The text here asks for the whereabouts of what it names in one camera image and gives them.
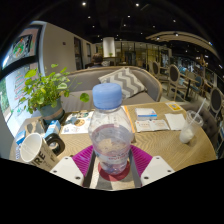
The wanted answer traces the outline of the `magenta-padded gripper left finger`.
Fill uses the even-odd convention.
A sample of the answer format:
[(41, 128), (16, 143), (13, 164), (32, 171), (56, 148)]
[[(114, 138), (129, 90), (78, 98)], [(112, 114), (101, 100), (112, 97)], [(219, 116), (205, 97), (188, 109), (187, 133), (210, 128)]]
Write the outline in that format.
[(88, 146), (72, 157), (63, 157), (51, 173), (78, 186), (89, 188), (95, 158), (93, 146)]

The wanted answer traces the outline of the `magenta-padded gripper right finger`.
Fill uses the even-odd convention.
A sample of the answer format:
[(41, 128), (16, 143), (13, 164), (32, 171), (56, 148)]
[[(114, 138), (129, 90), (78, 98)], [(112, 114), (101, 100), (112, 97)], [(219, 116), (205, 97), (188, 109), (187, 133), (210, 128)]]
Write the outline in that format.
[(136, 187), (143, 187), (174, 173), (161, 156), (151, 156), (134, 145), (129, 152), (129, 161)]

